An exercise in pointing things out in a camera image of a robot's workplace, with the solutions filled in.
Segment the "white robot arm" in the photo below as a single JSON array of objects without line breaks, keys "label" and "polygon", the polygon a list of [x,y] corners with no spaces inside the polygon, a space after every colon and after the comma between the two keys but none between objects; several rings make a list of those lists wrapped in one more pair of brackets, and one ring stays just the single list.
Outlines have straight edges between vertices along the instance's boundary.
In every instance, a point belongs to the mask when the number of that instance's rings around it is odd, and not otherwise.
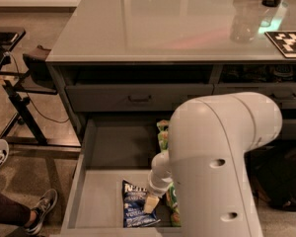
[{"label": "white robot arm", "polygon": [[255,92],[198,97],[170,118],[168,150],[157,154],[148,191],[172,181],[181,229],[176,237],[263,237],[244,155],[280,133],[282,115]]}]

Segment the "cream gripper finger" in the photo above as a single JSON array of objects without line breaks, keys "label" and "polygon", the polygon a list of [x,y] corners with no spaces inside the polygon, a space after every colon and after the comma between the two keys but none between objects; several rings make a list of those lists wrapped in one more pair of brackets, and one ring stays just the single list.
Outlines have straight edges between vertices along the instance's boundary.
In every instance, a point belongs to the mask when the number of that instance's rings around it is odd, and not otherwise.
[{"label": "cream gripper finger", "polygon": [[145,213],[152,213],[153,210],[156,208],[156,206],[159,203],[159,198],[153,195],[148,194],[146,199],[145,199],[145,204],[144,204],[144,212]]}]

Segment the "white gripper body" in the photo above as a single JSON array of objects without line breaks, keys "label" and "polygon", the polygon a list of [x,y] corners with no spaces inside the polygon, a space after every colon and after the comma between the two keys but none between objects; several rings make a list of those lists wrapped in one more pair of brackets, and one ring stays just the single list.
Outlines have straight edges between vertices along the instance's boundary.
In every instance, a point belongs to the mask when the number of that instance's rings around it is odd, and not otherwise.
[{"label": "white gripper body", "polygon": [[169,189],[172,182],[173,179],[170,173],[161,177],[153,171],[150,171],[148,174],[147,191],[155,197],[161,197]]}]

